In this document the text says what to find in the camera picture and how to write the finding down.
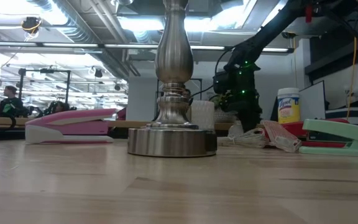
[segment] pink stapler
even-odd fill
[[[116,109],[64,111],[25,123],[25,141],[40,143],[109,143],[108,122]]]

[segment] tangled cord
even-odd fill
[[[269,143],[263,128],[255,128],[244,134],[230,134],[218,138],[218,146],[256,147],[263,148]]]

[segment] ceiling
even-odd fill
[[[192,45],[235,45],[252,37],[281,9],[287,0],[189,0],[186,9],[185,28]],[[134,0],[128,6],[118,0],[0,0],[0,41],[29,42],[74,42],[74,43],[140,43],[156,44],[162,36],[164,24],[162,0]],[[42,20],[37,36],[28,39],[29,34],[21,28],[26,17]],[[287,31],[298,35],[320,35],[332,29],[335,23],[324,17],[305,24],[305,18],[298,18],[287,27]],[[277,37],[269,47],[291,46],[289,40]],[[194,52],[195,77],[205,77],[205,70],[214,66],[219,52]],[[81,50],[0,47],[1,89],[4,85],[16,84],[20,68],[53,67],[73,71],[75,83],[71,90],[75,96],[71,102],[79,108],[91,108],[105,93],[105,107],[122,106],[126,103],[128,77],[154,77],[154,50]],[[96,81],[95,69],[103,71]],[[64,73],[47,74],[46,81],[65,85]],[[45,75],[28,75],[25,80],[45,80]],[[120,86],[120,92],[113,93]],[[51,91],[62,91],[56,83],[25,82],[24,96],[31,104],[45,106],[56,99]]]

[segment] ductwork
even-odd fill
[[[60,32],[66,35],[69,39],[75,43],[99,43],[100,39],[81,18],[73,6],[65,0],[26,0],[33,5],[40,7],[44,12],[63,13],[68,22],[66,26],[75,26],[76,28],[60,29]],[[102,54],[92,55],[96,59],[100,60],[106,65],[106,69],[109,70],[115,77],[127,80],[129,71],[126,66],[115,56],[113,56],[107,50],[102,50]]]

